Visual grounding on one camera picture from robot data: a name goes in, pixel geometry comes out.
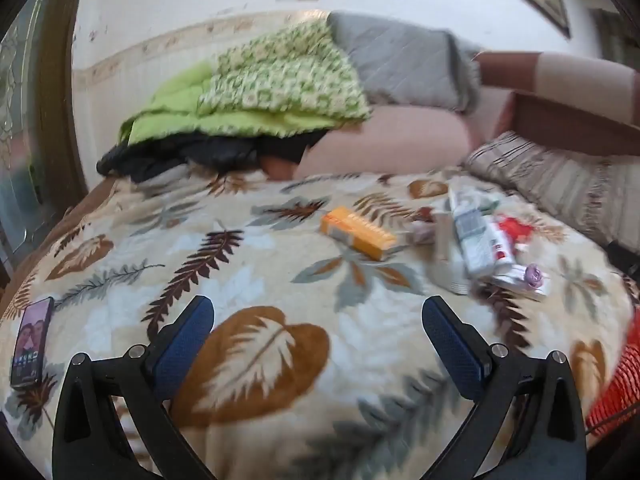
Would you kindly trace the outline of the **brown padded headboard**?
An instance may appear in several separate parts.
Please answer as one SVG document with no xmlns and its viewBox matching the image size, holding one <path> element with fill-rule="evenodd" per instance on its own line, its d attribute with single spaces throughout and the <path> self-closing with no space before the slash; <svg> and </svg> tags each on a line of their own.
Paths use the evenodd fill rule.
<svg viewBox="0 0 640 480">
<path fill-rule="evenodd" d="M 485 51 L 469 128 L 488 142 L 508 131 L 548 148 L 594 156 L 639 154 L 639 73 L 554 52 Z"/>
</svg>

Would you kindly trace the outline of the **white knitted glove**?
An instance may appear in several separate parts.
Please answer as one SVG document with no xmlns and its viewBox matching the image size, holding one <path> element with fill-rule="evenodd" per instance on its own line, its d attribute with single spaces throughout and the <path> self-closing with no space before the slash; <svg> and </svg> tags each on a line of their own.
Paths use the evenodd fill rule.
<svg viewBox="0 0 640 480">
<path fill-rule="evenodd" d="M 493 214 L 500 205 L 500 200 L 490 195 L 472 195 L 469 197 L 469 202 L 481 214 Z"/>
</svg>

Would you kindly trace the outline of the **pink bolster cushion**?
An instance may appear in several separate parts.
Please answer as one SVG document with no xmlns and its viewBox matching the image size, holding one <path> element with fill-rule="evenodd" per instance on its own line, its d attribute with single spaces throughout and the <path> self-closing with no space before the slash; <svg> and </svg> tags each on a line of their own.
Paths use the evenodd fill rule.
<svg viewBox="0 0 640 480">
<path fill-rule="evenodd" d="M 462 115 L 433 107 L 377 106 L 354 126 L 327 132 L 303 154 L 295 179 L 317 174 L 423 174 L 456 166 L 482 142 Z"/>
</svg>

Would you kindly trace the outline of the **striped beige pillow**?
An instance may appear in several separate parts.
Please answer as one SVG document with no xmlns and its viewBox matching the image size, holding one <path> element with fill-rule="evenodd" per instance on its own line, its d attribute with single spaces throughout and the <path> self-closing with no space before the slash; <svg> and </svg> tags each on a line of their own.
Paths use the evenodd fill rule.
<svg viewBox="0 0 640 480">
<path fill-rule="evenodd" d="M 474 176 L 518 192 L 602 245 L 639 251 L 639 159 L 546 148 L 503 133 L 465 161 Z"/>
</svg>

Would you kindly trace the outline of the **black smartphone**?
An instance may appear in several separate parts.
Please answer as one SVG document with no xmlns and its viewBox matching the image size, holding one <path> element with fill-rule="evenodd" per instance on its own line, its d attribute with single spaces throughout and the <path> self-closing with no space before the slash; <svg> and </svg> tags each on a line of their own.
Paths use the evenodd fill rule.
<svg viewBox="0 0 640 480">
<path fill-rule="evenodd" d="M 11 387 L 25 389 L 42 378 L 44 348 L 54 307 L 52 297 L 30 304 L 24 311 L 11 362 Z"/>
</svg>

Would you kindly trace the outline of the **white sachet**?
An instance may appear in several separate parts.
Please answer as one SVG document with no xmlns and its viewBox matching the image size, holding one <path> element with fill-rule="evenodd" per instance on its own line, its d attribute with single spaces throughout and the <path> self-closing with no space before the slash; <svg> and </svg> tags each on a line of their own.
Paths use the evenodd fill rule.
<svg viewBox="0 0 640 480">
<path fill-rule="evenodd" d="M 466 296 L 471 282 L 454 232 L 451 214 L 439 211 L 434 214 L 435 246 L 432 266 L 433 281 L 455 295 Z"/>
</svg>

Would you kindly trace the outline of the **green checkered quilt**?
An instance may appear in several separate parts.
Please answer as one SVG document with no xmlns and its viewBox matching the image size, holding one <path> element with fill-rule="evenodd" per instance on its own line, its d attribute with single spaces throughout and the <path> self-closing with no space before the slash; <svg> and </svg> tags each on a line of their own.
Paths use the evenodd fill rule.
<svg viewBox="0 0 640 480">
<path fill-rule="evenodd" d="M 288 138 L 370 114 L 328 23 L 312 20 L 217 53 L 164 82 L 122 123 L 119 140 L 134 145 L 190 132 Z"/>
</svg>

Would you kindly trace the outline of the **wooden door frame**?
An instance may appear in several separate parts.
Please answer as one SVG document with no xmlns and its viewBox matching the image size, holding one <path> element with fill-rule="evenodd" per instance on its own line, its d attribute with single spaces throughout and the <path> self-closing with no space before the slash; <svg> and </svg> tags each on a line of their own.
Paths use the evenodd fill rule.
<svg viewBox="0 0 640 480">
<path fill-rule="evenodd" d="M 36 139 L 44 196 L 58 211 L 87 194 L 72 96 L 72 45 L 79 0 L 46 0 L 35 70 Z"/>
</svg>

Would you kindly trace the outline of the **red plastic mesh basket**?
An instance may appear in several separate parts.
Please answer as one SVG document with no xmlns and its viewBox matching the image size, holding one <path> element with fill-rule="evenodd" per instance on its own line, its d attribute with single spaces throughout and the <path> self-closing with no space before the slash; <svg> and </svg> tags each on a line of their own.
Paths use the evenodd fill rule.
<svg viewBox="0 0 640 480">
<path fill-rule="evenodd" d="M 587 416 L 587 430 L 601 439 L 639 413 L 639 311 L 636 311 L 613 378 Z"/>
</svg>

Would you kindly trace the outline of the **small white card box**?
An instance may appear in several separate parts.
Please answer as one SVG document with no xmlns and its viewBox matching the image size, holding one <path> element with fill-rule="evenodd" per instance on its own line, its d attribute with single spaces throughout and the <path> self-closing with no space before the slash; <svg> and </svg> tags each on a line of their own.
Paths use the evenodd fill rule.
<svg viewBox="0 0 640 480">
<path fill-rule="evenodd" d="M 536 264 L 514 264 L 507 271 L 483 278 L 483 282 L 534 301 L 545 300 L 551 287 L 550 278 Z"/>
</svg>

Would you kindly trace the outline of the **red snack wrapper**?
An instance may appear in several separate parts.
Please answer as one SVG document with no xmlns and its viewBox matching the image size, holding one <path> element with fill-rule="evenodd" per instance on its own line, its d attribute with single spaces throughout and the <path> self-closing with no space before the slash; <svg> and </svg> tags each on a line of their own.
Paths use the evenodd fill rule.
<svg viewBox="0 0 640 480">
<path fill-rule="evenodd" d="M 498 227 L 508 239 L 514 252 L 524 250 L 535 232 L 531 224 L 503 214 L 498 217 Z"/>
</svg>

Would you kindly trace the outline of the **white toothpaste tube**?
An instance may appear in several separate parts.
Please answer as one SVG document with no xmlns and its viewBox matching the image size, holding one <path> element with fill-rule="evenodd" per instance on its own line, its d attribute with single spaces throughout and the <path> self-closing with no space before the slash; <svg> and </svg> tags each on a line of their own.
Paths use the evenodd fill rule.
<svg viewBox="0 0 640 480">
<path fill-rule="evenodd" d="M 510 242 L 479 197 L 449 190 L 449 206 L 460 252 L 471 278 L 507 274 L 515 264 Z"/>
</svg>

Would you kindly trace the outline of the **orange cardboard box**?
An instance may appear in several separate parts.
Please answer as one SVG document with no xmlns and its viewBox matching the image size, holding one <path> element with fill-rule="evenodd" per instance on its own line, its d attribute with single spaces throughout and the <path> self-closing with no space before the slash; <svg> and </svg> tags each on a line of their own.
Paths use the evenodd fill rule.
<svg viewBox="0 0 640 480">
<path fill-rule="evenodd" d="M 320 232 L 376 261 L 384 260 L 398 244 L 396 235 L 346 207 L 327 212 L 321 218 Z"/>
</svg>

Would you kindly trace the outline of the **leaf pattern fleece blanket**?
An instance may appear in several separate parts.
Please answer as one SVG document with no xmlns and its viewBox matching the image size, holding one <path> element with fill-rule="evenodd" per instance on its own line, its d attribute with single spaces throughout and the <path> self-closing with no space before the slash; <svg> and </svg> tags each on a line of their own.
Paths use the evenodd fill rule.
<svg viewBox="0 0 640 480">
<path fill-rule="evenodd" d="M 192 297 L 215 327 L 170 414 L 221 479 L 413 479 L 469 413 L 421 325 L 441 295 L 431 247 L 374 261 L 320 232 L 346 207 L 406 237 L 450 188 L 500 200 L 535 232 L 526 258 L 551 280 L 542 301 L 480 286 L 447 294 L 488 341 L 542 358 L 560 350 L 590 408 L 614 375 L 639 304 L 634 283 L 587 237 L 458 168 L 426 174 L 190 171 L 163 185 L 105 180 L 17 269 L 1 301 L 9 375 L 24 310 L 52 297 L 39 385 L 1 387 L 1 411 L 35 468 L 51 472 L 53 423 L 70 359 L 148 344 Z"/>
</svg>

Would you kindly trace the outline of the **grey quilted pillow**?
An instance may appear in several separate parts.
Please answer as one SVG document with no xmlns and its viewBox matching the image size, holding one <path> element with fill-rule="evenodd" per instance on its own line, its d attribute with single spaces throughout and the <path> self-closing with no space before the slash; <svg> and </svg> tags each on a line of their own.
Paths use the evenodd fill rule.
<svg viewBox="0 0 640 480">
<path fill-rule="evenodd" d="M 374 105 L 439 107 L 469 113 L 480 98 L 475 52 L 445 29 L 334 11 L 326 22 Z"/>
</svg>

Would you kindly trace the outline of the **black jacket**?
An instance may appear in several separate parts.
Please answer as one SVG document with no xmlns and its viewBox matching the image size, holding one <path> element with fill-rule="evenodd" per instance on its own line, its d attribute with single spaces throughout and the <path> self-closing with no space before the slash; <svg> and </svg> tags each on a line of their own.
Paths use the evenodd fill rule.
<svg viewBox="0 0 640 480">
<path fill-rule="evenodd" d="M 103 177 L 128 177 L 134 183 L 151 180 L 185 164 L 228 174 L 258 168 L 262 156 L 299 162 L 305 151 L 327 133 L 326 129 L 311 130 L 286 138 L 270 134 L 211 136 L 201 131 L 175 133 L 135 144 L 119 143 L 96 163 L 96 171 Z"/>
</svg>

